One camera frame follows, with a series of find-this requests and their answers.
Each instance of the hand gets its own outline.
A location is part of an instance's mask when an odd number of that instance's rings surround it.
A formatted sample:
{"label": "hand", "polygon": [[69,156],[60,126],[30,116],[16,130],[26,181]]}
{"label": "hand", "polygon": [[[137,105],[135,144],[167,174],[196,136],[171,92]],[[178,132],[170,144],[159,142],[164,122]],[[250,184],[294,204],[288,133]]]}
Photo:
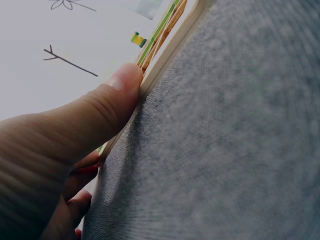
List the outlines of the hand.
{"label": "hand", "polygon": [[0,122],[0,239],[80,235],[91,196],[76,193],[97,174],[93,151],[129,120],[142,75],[126,64],[72,103]]}

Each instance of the white page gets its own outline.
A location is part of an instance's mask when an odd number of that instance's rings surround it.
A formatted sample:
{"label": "white page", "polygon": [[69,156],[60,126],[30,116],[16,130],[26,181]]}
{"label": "white page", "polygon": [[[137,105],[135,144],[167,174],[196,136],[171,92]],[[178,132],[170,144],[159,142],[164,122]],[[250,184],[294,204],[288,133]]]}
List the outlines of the white page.
{"label": "white page", "polygon": [[[110,0],[75,2],[96,11],[74,3],[72,10],[63,4],[51,10],[53,3],[1,2],[0,120],[53,109],[94,89],[136,59],[141,48],[130,42],[135,31],[150,34],[151,21]],[[60,59],[43,61],[53,57],[44,51],[50,45],[54,54],[98,77]]]}

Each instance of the fabric texture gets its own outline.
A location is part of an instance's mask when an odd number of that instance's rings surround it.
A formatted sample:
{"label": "fabric texture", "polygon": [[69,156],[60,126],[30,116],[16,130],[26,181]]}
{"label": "fabric texture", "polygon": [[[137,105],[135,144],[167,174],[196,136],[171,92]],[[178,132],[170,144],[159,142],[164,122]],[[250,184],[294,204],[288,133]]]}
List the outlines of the fabric texture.
{"label": "fabric texture", "polygon": [[83,239],[320,239],[319,42],[318,0],[218,0],[108,156]]}

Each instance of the gray knit fabric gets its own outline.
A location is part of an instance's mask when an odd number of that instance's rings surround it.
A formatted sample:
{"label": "gray knit fabric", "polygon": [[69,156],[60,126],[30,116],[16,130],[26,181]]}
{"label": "gray knit fabric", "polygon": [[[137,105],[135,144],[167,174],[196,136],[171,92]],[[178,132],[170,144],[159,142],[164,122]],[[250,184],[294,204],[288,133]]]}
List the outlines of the gray knit fabric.
{"label": "gray knit fabric", "polygon": [[319,45],[318,0],[218,0],[107,158],[83,239],[320,239]]}

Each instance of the fingertip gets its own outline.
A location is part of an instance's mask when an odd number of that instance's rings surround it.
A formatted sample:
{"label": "fingertip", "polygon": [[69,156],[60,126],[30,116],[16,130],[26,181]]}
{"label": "fingertip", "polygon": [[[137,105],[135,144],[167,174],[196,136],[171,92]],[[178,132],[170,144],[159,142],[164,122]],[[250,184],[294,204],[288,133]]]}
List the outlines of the fingertip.
{"label": "fingertip", "polygon": [[138,89],[143,77],[142,69],[134,63],[122,65],[105,84],[122,92]]}

